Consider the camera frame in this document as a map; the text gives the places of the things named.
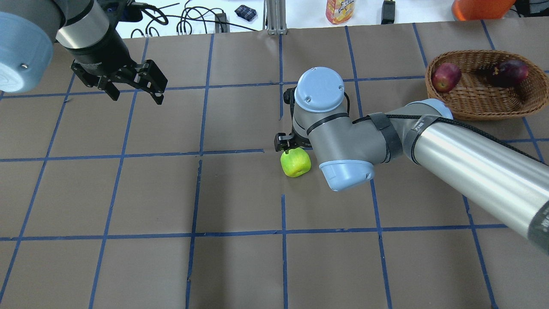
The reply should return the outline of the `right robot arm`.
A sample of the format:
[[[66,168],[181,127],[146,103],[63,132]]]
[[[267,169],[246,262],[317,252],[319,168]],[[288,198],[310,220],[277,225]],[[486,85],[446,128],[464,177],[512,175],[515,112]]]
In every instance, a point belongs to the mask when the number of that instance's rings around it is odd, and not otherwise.
[[[374,166],[405,156],[548,252],[549,169],[492,135],[453,119],[438,99],[416,100],[352,121],[341,76],[306,70],[284,94],[292,131],[274,148],[312,148],[333,191],[371,180]]]

